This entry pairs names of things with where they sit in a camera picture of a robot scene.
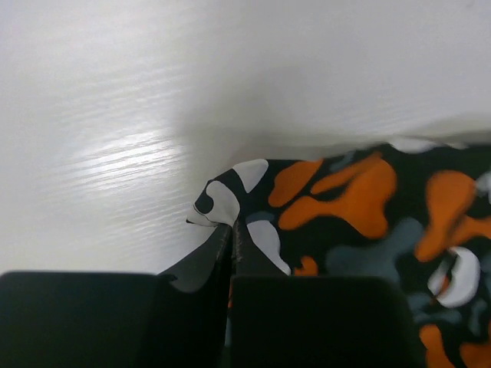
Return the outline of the camouflage orange black shorts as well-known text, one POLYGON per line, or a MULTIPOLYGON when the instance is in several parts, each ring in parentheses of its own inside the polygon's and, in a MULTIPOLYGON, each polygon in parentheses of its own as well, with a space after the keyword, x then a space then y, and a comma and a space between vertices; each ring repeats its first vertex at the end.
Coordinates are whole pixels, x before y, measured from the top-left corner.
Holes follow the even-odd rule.
POLYGON ((242 223, 288 276, 404 293, 428 367, 490 365, 490 146, 398 139, 316 161, 255 159, 207 182, 188 223, 242 223))

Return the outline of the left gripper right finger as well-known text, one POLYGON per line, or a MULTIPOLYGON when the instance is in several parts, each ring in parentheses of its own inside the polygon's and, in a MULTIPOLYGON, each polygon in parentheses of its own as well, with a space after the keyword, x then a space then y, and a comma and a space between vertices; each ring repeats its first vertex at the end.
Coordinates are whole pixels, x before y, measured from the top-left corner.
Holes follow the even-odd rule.
POLYGON ((328 253, 329 275, 294 275, 268 218, 235 226, 230 357, 234 367, 422 367, 424 349, 396 258, 422 234, 401 220, 369 248, 328 253))

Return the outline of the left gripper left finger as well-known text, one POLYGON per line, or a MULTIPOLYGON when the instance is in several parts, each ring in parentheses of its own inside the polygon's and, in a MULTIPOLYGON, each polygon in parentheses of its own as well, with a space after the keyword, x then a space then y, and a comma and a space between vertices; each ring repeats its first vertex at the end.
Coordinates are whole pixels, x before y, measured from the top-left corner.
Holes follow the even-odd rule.
POLYGON ((215 367, 226 330, 231 230, 160 274, 10 271, 3 367, 215 367))

